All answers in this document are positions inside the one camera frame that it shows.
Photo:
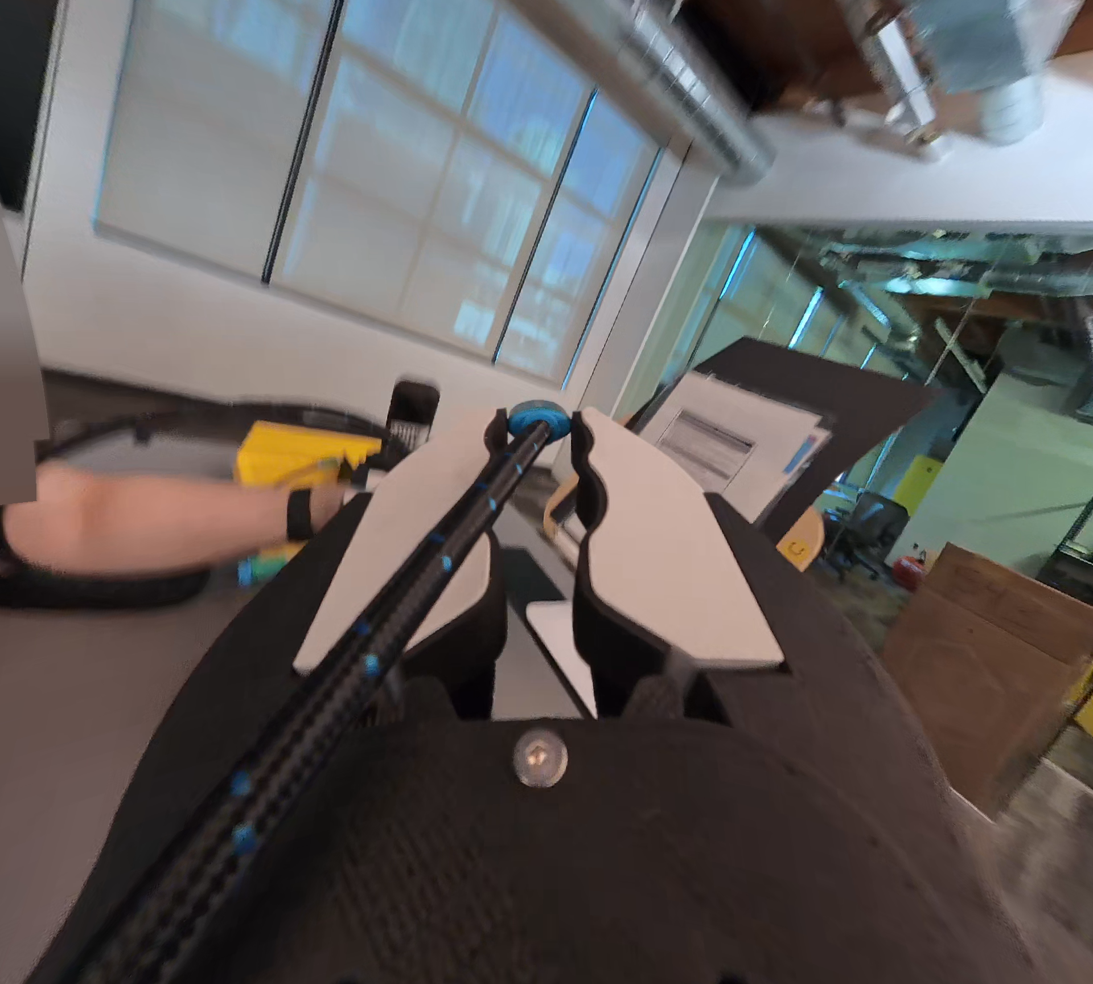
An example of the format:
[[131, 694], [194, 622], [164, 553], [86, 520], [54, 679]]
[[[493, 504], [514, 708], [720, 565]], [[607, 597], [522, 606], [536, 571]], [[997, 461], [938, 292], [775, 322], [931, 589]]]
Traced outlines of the large paned window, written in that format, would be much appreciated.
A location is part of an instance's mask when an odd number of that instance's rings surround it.
[[95, 225], [564, 387], [660, 157], [506, 0], [133, 0]]

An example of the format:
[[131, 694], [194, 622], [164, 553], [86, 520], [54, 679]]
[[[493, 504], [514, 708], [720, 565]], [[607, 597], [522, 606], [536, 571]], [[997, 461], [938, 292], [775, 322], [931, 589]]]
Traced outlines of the hanging metal hvac unit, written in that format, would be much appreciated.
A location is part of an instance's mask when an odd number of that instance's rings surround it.
[[940, 159], [950, 141], [941, 96], [972, 96], [976, 133], [1010, 147], [1039, 128], [1043, 79], [1082, 0], [839, 0], [883, 101], [872, 120], [889, 144]]

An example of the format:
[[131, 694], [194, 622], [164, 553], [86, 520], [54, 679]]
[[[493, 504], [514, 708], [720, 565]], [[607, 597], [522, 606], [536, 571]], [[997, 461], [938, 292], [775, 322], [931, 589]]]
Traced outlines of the yellow plastic bin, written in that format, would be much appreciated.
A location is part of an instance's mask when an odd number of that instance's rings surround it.
[[333, 485], [383, 448], [377, 436], [257, 421], [240, 443], [233, 479], [242, 487]]

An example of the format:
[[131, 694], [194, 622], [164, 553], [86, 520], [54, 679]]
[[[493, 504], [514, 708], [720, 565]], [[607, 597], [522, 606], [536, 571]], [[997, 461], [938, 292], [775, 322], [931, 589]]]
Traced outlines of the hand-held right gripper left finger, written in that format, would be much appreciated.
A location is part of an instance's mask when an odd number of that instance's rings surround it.
[[[508, 440], [500, 409], [475, 408], [439, 430], [373, 491], [293, 660], [307, 676], [451, 509]], [[410, 639], [407, 679], [440, 681], [459, 716], [492, 716], [496, 663], [508, 633], [500, 543], [487, 532], [448, 581]]]

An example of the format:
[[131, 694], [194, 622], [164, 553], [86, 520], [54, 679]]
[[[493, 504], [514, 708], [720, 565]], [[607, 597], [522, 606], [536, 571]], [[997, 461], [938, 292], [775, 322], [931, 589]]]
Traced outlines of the brown cardboard box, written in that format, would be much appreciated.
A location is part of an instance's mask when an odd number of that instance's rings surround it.
[[949, 542], [881, 659], [949, 785], [994, 818], [1073, 716], [1091, 677], [1092, 609]]

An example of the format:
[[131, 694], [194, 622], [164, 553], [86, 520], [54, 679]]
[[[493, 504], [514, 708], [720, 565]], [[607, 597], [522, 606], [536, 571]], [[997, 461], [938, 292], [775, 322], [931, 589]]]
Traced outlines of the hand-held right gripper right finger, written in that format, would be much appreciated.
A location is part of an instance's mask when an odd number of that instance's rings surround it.
[[576, 413], [578, 546], [572, 625], [599, 718], [667, 673], [687, 698], [703, 673], [769, 673], [781, 649], [701, 487], [598, 410]]

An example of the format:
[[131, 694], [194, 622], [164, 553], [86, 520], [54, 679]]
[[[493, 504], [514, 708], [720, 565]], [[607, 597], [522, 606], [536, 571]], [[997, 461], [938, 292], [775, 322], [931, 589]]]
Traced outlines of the black office chair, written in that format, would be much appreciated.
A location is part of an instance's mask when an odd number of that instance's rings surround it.
[[853, 508], [825, 512], [821, 562], [843, 584], [856, 567], [870, 579], [885, 575], [885, 560], [910, 522], [910, 512], [893, 499], [862, 492]]

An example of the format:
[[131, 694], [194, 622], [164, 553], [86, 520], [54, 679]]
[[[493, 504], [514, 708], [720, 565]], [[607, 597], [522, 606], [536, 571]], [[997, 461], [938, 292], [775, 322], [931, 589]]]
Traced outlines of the person's left forearm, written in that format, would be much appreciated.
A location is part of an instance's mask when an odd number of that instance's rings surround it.
[[129, 577], [215, 567], [287, 540], [291, 491], [166, 475], [96, 473], [49, 461], [37, 493], [2, 511], [7, 550], [28, 567]]

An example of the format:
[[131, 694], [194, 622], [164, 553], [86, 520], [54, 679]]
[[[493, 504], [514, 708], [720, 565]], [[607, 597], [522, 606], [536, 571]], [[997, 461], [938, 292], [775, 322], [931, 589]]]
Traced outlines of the silver ventilation duct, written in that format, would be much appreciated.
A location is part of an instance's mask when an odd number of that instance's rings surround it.
[[686, 28], [663, 9], [643, 2], [621, 30], [621, 63], [649, 91], [724, 181], [759, 184], [772, 169], [774, 151], [759, 134], [745, 102]]

